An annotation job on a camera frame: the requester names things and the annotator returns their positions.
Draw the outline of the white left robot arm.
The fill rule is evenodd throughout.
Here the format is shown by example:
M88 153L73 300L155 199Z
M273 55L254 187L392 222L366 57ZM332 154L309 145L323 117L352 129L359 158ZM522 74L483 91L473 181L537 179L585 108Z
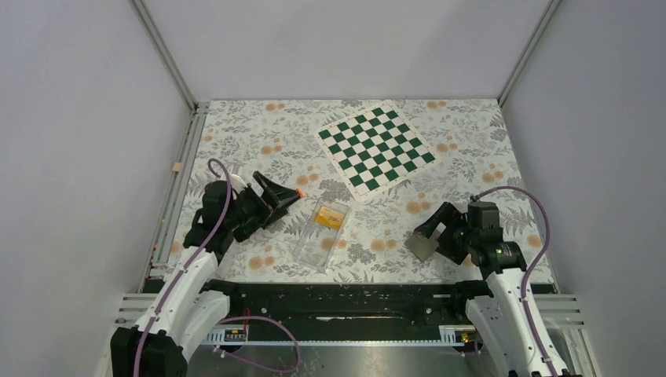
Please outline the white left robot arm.
M242 299L204 290L233 242L287 215L303 197L254 172L262 189L235 174L206 185L202 206L185 236L184 254L154 301L130 328L117 328L110 341L114 376L185 376L188 362L213 327L243 315Z

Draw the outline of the floral tablecloth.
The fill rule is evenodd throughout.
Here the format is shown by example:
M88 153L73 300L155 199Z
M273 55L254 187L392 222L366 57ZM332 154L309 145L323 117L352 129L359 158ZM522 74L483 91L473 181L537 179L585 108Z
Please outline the floral tablecloth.
M313 132L373 105L371 100L214 101L210 104L196 157L191 165L181 213L166 264L176 265L206 184L214 180L211 158L244 180L255 171L303 199L287 216L249 240L235 243L216 276L236 282L451 283L479 276L470 261L457 265L434 255L420 262L404 247L410 232L444 201L460 210L470 196L494 189L506 240L519 244L527 261L542 245L539 213L522 186L501 109L494 99L406 100L395 103L437 153L439 162L425 172L357 202L342 183ZM319 199L350 207L349 220L325 272L293 258L296 243Z

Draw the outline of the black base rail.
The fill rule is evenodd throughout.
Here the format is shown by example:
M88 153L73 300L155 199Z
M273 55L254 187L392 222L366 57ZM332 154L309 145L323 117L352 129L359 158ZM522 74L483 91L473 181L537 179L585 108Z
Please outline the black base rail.
M439 325L469 324L466 304L494 298L486 283L242 284L212 280L203 292L231 298L230 314L278 320L299 342L433 341Z

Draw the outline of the grey leather card holder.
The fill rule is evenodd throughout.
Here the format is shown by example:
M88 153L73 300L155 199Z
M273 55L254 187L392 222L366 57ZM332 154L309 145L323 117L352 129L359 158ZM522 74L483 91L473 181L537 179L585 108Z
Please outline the grey leather card holder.
M404 246L411 251L420 262L425 262L437 252L439 245L438 238L444 230L445 226L440 224L429 237L412 232L404 242Z

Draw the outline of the green white chessboard mat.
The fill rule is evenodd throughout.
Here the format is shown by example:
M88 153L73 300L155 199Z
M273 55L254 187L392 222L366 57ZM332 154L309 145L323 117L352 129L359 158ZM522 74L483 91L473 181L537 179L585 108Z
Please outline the green white chessboard mat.
M313 132L357 202L364 202L439 162L430 142L392 101L363 108Z

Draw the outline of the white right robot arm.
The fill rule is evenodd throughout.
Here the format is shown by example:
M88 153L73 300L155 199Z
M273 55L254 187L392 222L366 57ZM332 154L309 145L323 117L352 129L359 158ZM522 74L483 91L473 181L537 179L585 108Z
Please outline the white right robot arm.
M467 212L444 202L404 245L422 262L441 254L460 265L469 258L481 279L454 284L449 301L455 320L470 322L500 376L572 376L533 305L521 248L503 238L500 211L474 200Z

